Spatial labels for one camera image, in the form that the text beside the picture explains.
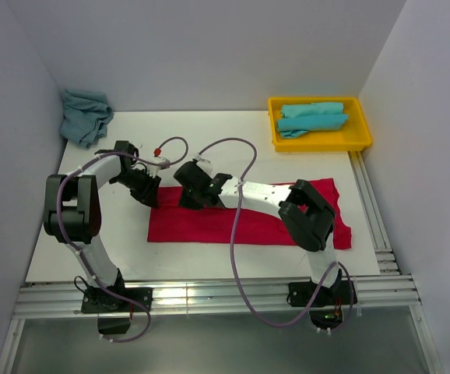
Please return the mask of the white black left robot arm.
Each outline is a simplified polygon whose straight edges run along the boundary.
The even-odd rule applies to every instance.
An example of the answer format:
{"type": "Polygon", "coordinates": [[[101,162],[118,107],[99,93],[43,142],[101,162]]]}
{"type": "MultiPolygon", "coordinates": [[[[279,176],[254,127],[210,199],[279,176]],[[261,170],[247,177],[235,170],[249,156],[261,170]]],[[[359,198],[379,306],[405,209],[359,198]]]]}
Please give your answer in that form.
{"type": "Polygon", "coordinates": [[[137,202],[156,207],[158,172],[167,165],[159,149],[146,162],[139,159],[139,149],[133,144],[117,141],[114,149],[97,151],[93,160],[76,171],[47,177],[44,230],[71,250],[86,274],[86,290],[100,292],[100,303],[110,311],[125,307],[128,292],[121,271],[100,239],[99,190],[118,183],[137,202]]]}

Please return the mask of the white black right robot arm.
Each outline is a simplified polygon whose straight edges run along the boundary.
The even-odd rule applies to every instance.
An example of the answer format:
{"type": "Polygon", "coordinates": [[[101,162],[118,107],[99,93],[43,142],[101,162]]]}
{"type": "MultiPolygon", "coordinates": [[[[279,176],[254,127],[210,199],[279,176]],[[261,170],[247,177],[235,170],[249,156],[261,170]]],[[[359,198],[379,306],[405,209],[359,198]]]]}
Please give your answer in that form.
{"type": "Polygon", "coordinates": [[[328,304],[339,295],[342,275],[332,245],[336,212],[310,182],[270,185],[223,173],[212,177],[197,161],[179,167],[174,179],[189,209],[240,207],[282,221],[295,245],[307,252],[315,299],[328,304]]]}

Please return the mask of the crumpled grey-blue t-shirt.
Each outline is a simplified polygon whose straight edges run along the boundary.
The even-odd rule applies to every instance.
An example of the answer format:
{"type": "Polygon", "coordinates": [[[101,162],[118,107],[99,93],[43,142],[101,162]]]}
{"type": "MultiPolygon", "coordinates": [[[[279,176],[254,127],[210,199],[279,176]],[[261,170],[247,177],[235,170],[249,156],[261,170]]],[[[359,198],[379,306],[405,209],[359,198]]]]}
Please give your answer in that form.
{"type": "Polygon", "coordinates": [[[114,112],[105,93],[65,90],[59,134],[75,145],[89,149],[107,135],[107,126],[113,118],[114,112]]]}

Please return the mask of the yellow plastic bin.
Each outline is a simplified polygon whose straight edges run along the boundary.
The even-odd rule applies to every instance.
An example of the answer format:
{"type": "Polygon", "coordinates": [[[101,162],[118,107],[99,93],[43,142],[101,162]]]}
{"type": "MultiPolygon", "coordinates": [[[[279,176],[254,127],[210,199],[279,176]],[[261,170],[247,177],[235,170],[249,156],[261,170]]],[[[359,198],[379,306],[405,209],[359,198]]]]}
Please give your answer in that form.
{"type": "Polygon", "coordinates": [[[347,152],[368,148],[373,139],[360,102],[355,97],[270,97],[268,99],[272,144],[276,152],[347,152]],[[281,119],[281,107],[285,104],[315,104],[341,102],[348,120],[337,131],[317,131],[295,139],[283,139],[276,123],[281,119]]]}

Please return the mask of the red t-shirt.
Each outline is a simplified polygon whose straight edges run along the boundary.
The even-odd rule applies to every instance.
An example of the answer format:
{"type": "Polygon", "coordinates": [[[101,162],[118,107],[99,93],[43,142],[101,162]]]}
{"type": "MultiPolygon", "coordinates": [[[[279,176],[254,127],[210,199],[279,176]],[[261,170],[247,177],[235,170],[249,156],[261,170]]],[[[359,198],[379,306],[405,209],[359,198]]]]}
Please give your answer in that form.
{"type": "MultiPolygon", "coordinates": [[[[338,204],[339,192],[331,178],[310,183],[336,212],[333,246],[338,250],[352,247],[352,231],[343,223],[338,204]]],[[[158,207],[149,216],[147,241],[152,243],[198,242],[227,244],[230,242],[235,209],[188,210],[178,206],[182,188],[161,187],[158,207]]],[[[234,240],[243,245],[294,245],[287,229],[278,218],[252,210],[241,210],[234,240]]]]}

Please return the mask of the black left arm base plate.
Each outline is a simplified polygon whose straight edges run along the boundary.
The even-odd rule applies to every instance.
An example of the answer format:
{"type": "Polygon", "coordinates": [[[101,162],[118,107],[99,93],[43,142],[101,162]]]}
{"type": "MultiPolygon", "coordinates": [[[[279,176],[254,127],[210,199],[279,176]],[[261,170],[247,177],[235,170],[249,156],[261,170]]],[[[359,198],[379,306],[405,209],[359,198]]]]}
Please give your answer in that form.
{"type": "MultiPolygon", "coordinates": [[[[148,311],[151,309],[153,300],[152,288],[126,288],[121,295],[124,298],[138,302],[148,311]]],[[[143,309],[140,306],[111,296],[100,288],[88,288],[84,292],[81,305],[82,314],[142,311],[143,309]]]]}

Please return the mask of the aluminium mounting rail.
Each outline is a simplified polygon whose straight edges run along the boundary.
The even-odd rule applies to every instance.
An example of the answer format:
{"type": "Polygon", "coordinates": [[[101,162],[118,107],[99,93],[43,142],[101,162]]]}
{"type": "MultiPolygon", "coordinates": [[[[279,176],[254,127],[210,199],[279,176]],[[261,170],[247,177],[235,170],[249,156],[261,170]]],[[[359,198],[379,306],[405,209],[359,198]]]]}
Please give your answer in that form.
{"type": "MultiPolygon", "coordinates": [[[[245,280],[243,288],[256,311],[300,312],[287,303],[291,278],[245,280]]],[[[417,306],[421,304],[410,275],[355,277],[356,309],[417,306]]],[[[152,288],[152,316],[249,312],[233,280],[189,282],[131,282],[129,288],[152,288]]],[[[38,284],[21,288],[13,319],[87,317],[81,311],[83,295],[71,283],[38,284]]]]}

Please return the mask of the rolled teal t-shirt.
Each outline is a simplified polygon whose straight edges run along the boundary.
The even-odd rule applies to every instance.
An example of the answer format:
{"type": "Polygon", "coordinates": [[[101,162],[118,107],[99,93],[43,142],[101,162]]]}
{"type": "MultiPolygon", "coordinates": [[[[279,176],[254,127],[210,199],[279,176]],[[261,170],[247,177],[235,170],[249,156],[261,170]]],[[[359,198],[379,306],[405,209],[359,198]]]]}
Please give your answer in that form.
{"type": "Polygon", "coordinates": [[[276,123],[276,130],[283,139],[295,139],[309,132],[338,131],[348,119],[346,114],[281,118],[276,123]]]}
{"type": "Polygon", "coordinates": [[[286,104],[280,109],[283,118],[298,118],[309,115],[341,115],[343,113],[341,102],[319,102],[312,104],[286,104]]]}

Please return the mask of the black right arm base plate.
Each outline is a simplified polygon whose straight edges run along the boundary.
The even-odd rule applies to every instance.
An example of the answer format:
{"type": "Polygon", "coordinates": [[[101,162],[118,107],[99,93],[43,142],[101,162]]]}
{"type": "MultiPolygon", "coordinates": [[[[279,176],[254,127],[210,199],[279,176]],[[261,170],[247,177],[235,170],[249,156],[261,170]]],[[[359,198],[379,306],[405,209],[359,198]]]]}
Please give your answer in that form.
{"type": "MultiPolygon", "coordinates": [[[[310,281],[290,282],[287,303],[291,307],[305,307],[316,287],[317,285],[310,281]]],[[[331,288],[321,287],[311,306],[314,308],[335,306],[337,302],[341,302],[342,305],[357,304],[357,292],[352,282],[342,280],[331,288]]]]}

